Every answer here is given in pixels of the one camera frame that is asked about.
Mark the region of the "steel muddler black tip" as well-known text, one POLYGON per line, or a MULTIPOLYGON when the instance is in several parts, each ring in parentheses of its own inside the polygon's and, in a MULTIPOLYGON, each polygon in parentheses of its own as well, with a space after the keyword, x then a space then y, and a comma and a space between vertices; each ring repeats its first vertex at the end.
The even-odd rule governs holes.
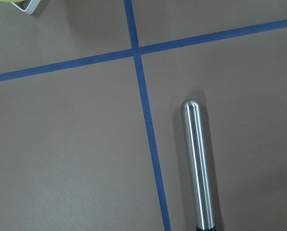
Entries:
POLYGON ((182 103, 181 111, 196 211, 196 230, 214 231, 216 227, 199 103, 186 100, 182 103))

